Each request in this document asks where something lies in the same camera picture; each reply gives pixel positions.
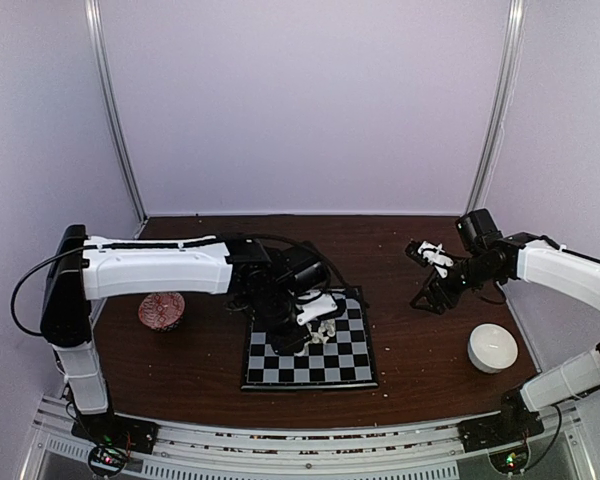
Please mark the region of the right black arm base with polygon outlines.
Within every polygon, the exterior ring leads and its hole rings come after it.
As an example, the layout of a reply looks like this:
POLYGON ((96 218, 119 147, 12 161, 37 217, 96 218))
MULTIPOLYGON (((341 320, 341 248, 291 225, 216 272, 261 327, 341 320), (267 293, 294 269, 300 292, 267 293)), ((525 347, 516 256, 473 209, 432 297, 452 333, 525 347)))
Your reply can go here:
POLYGON ((461 421, 458 433, 466 453, 489 450, 489 459, 502 474, 521 474, 530 463, 531 437, 544 432, 538 412, 507 400, 498 413, 461 421))

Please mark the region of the black grey chessboard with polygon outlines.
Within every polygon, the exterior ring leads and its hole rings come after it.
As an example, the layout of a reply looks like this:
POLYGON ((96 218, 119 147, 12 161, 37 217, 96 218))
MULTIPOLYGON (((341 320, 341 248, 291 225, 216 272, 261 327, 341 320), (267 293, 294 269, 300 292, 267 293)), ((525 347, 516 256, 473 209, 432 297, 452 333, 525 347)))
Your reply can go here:
POLYGON ((339 315, 336 333, 325 345, 311 345, 313 332, 323 333, 321 322, 306 326, 309 333, 298 354, 279 355, 263 327, 250 324, 243 351, 243 391, 300 391, 371 389, 379 386, 367 304, 362 289, 353 294, 333 292, 339 315))

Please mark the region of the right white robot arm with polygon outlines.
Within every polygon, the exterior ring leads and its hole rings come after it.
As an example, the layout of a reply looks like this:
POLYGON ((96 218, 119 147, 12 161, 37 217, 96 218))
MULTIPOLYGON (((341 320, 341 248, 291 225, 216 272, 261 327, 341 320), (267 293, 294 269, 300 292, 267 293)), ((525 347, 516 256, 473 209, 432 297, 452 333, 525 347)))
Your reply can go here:
POLYGON ((456 219, 455 229, 463 256, 425 240, 406 246, 408 258, 432 270, 412 307, 441 315, 465 293, 493 283, 510 294, 508 302, 534 350, 567 349, 541 354, 542 372, 504 394, 492 430, 510 442, 544 408, 600 391, 600 259, 547 235, 504 234, 486 209, 456 219))

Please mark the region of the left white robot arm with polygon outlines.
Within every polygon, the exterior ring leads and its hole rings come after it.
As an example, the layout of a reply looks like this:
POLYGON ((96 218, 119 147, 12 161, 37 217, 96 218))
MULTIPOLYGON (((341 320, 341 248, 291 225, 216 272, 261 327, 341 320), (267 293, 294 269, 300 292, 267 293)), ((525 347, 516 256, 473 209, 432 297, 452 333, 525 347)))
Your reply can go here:
POLYGON ((280 351, 297 352, 306 324, 333 316, 328 290, 335 267, 311 243, 266 234, 227 233, 183 240, 113 240, 65 231, 50 262, 40 322, 86 429, 103 444, 124 424, 111 410, 90 320, 92 302, 170 292, 230 295, 268 332, 280 351))

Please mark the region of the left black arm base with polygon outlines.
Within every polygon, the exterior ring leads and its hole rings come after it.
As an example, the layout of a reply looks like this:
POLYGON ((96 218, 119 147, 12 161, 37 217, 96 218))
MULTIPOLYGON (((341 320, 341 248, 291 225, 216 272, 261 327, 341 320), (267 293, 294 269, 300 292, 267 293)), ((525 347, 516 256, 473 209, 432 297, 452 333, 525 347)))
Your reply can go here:
POLYGON ((87 466, 98 477, 120 474, 131 462, 134 453, 152 454, 159 427, 155 422, 140 420, 107 411, 86 415, 67 411, 73 420, 73 436, 88 440, 91 450, 87 466))

